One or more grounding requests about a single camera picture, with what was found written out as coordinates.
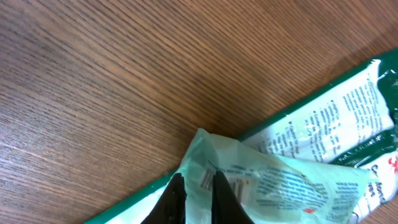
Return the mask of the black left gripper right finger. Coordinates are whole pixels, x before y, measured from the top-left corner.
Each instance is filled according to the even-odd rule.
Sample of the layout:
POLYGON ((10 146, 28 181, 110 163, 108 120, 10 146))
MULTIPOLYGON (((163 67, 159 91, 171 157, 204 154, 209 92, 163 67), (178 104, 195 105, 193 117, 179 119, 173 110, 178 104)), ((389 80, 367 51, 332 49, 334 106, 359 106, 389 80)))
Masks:
POLYGON ((222 171, 216 171, 213 176, 211 223, 254 224, 238 202, 222 171))

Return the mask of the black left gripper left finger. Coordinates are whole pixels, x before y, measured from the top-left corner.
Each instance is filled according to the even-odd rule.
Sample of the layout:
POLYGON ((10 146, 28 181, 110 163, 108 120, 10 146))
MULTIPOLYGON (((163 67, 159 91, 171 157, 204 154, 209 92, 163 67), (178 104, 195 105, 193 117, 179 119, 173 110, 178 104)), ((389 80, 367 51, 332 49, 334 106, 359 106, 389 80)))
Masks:
POLYGON ((171 178, 163 194, 142 224, 185 224, 187 193, 181 173, 171 178))

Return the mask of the light green wipes sachet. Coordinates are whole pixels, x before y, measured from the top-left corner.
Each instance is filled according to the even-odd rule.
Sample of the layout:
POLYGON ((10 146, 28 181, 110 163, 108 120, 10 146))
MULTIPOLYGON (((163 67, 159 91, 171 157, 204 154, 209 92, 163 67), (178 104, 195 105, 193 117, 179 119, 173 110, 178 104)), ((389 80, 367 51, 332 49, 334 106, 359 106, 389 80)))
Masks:
POLYGON ((348 223, 367 184, 377 179, 367 169, 262 154, 204 129, 177 171, 185 179, 188 223, 210 222, 216 171, 254 223, 348 223))

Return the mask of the green white gloves packet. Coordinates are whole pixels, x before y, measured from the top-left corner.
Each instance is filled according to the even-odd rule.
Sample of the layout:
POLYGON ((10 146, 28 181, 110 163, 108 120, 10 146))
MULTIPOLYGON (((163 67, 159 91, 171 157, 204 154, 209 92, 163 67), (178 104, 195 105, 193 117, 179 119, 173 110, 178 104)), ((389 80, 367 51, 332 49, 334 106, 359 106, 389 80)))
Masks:
MULTIPOLYGON (((397 50, 374 57, 235 139, 262 154, 367 169, 376 180, 348 223, 397 195, 397 50)), ((175 172, 91 219, 141 223, 175 172)))

